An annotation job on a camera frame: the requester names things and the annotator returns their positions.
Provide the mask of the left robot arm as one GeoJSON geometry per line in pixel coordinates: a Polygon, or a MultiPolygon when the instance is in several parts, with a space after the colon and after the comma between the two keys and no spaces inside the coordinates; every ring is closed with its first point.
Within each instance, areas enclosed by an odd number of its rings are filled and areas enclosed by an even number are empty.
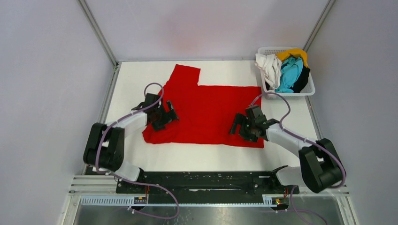
{"type": "Polygon", "coordinates": [[[178,119],[170,100],[164,101],[162,95],[146,94],[145,100],[127,115],[108,124],[92,125],[83,161],[128,180],[128,187],[139,193],[144,190],[146,181],[139,176],[142,169],[124,159],[125,139],[143,128],[165,130],[167,124],[178,119]]]}

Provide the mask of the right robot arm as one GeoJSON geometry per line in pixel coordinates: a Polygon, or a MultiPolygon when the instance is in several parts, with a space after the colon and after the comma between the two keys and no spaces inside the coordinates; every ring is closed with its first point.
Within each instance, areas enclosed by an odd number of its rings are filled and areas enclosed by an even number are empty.
{"type": "Polygon", "coordinates": [[[313,140],[300,136],[283,127],[281,121],[267,119],[258,105],[237,113],[230,134],[236,132],[245,140],[257,142],[262,139],[277,144],[299,159],[299,166],[282,166],[275,169],[275,177],[269,187],[275,193],[283,192],[287,186],[305,185],[314,193],[344,184],[346,172],[333,143],[323,138],[313,140]]]}

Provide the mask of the red t-shirt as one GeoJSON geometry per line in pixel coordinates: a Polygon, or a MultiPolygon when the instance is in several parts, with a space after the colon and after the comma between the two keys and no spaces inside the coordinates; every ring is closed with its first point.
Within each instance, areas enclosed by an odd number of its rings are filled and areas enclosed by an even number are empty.
{"type": "Polygon", "coordinates": [[[147,143],[224,144],[263,148],[263,141],[250,142],[230,134],[235,115],[260,93],[255,86],[198,85],[200,69],[176,64],[164,85],[163,100],[170,101],[178,120],[155,131],[149,125],[142,132],[147,143]]]}

